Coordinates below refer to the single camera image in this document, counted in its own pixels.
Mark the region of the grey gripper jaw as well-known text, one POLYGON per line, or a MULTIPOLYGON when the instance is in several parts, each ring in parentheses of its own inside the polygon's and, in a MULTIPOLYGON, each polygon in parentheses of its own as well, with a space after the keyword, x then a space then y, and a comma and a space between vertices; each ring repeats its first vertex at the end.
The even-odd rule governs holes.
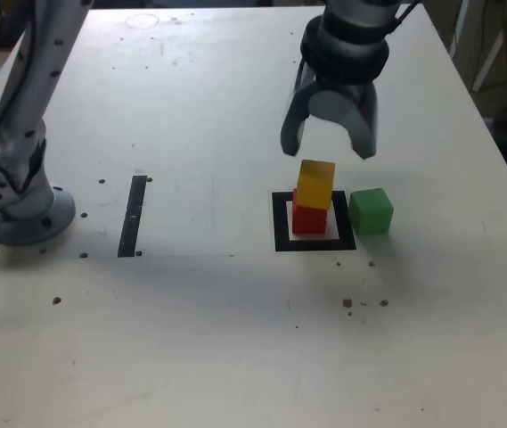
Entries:
POLYGON ((373 83, 362 97, 318 92, 311 97, 309 110, 312 116, 346 129, 352 150, 362 160, 376 154, 378 105, 373 83))
POLYGON ((318 90, 315 72, 301 59, 280 134, 282 151, 289 156, 298 154, 304 122, 310 115, 310 99, 318 90))

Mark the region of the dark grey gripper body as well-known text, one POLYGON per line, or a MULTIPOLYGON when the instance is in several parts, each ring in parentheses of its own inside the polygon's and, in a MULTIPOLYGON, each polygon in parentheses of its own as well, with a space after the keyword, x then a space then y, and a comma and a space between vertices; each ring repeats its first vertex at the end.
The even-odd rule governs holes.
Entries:
POLYGON ((333 93, 343 97, 362 97, 368 90, 368 83, 351 85, 339 83, 330 79, 317 78, 315 83, 319 92, 333 93))

